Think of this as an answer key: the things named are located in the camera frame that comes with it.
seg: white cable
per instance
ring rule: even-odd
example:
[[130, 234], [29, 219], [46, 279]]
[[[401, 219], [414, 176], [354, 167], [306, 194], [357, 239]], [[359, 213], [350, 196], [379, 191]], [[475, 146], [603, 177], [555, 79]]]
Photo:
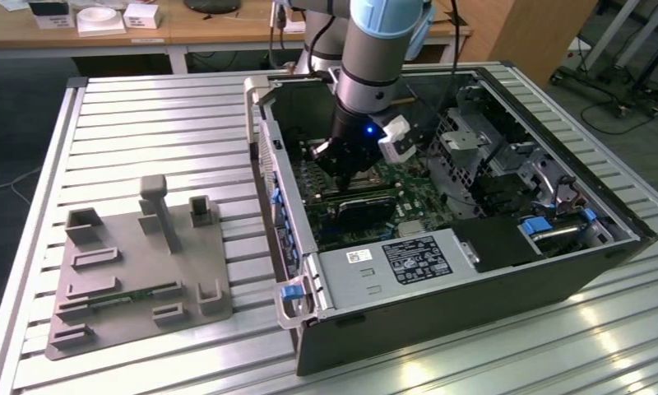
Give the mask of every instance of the white cable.
[[29, 175], [34, 174], [34, 173], [38, 173], [41, 171], [41, 167], [37, 167], [35, 169], [30, 170], [29, 172], [26, 172], [25, 174], [17, 176], [10, 182], [5, 183], [5, 184], [0, 184], [0, 189], [2, 188], [6, 188], [9, 187], [11, 189], [11, 192], [14, 192], [14, 194], [19, 197], [19, 199], [30, 206], [31, 205], [31, 202], [29, 201], [29, 199], [26, 199], [23, 197], [23, 195], [19, 193], [19, 191], [17, 191], [17, 189], [14, 188], [14, 184], [17, 184], [19, 181], [22, 181]]
[[14, 184], [11, 184], [9, 187], [11, 188], [11, 192], [14, 192], [14, 194], [26, 203], [26, 205], [27, 206], [31, 206], [31, 202], [29, 201], [29, 199], [26, 199], [25, 196], [19, 193], [19, 191], [17, 191], [17, 188], [14, 188]]

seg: circuit board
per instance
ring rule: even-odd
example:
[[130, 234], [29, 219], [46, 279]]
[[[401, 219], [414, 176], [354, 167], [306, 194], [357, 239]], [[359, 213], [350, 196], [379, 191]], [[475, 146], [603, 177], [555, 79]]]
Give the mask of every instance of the circuit board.
[[[321, 252], [438, 230], [453, 221], [429, 170], [417, 157], [401, 165], [381, 160], [354, 176], [343, 192], [310, 160], [293, 163], [293, 171]], [[386, 206], [379, 215], [371, 214], [366, 206], [377, 203]], [[342, 209], [359, 204], [363, 206], [354, 207], [358, 208], [354, 211], [362, 224], [341, 226]]]

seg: aluminum table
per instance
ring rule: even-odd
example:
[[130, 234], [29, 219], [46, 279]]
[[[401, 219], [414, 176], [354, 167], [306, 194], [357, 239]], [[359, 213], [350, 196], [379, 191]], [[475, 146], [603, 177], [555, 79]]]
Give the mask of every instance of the aluminum table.
[[[515, 68], [479, 65], [658, 233], [658, 193]], [[658, 394], [658, 242], [559, 304], [294, 375], [245, 143], [251, 74], [71, 81], [0, 308], [0, 393]], [[137, 178], [155, 173], [167, 176], [169, 204], [202, 193], [219, 204], [234, 314], [49, 361], [65, 214], [137, 211]]]

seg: wooden cabinet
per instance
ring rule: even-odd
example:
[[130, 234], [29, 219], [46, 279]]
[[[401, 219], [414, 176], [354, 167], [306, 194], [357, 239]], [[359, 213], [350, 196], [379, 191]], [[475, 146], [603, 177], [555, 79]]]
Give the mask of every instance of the wooden cabinet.
[[597, 0], [458, 0], [458, 14], [473, 29], [459, 61], [509, 60], [545, 86], [595, 3]]

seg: gray carpet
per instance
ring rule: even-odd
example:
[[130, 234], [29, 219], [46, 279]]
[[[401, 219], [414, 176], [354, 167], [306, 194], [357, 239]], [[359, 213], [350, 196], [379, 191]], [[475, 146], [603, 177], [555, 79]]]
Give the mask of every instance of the gray carpet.
[[[614, 11], [603, 16], [591, 16], [582, 34], [591, 41], [597, 40], [609, 25]], [[618, 37], [610, 45], [614, 53], [621, 47], [626, 35], [638, 24], [627, 21]], [[654, 35], [637, 54], [633, 67], [641, 67], [658, 47], [658, 35]], [[257, 68], [263, 54], [241, 53], [231, 59], [229, 53], [195, 61], [195, 70], [203, 71], [205, 65], [229, 70], [251, 70]], [[77, 76], [77, 69], [70, 59], [31, 59], [0, 61], [0, 184], [10, 181], [18, 174], [39, 165], [58, 114], [59, 101], [69, 77]], [[606, 97], [590, 92], [571, 81], [546, 90], [562, 107], [577, 116], [581, 109]], [[646, 120], [642, 115], [629, 119], [613, 118], [605, 109], [589, 113], [595, 127], [618, 131]], [[631, 169], [658, 190], [658, 118], [623, 136], [606, 136], [595, 133], [601, 141], [629, 164]], [[37, 176], [18, 183], [17, 188], [27, 196], [34, 193]], [[0, 191], [0, 299], [9, 275], [9, 268], [19, 242], [21, 228], [26, 220], [27, 206], [6, 189]]]

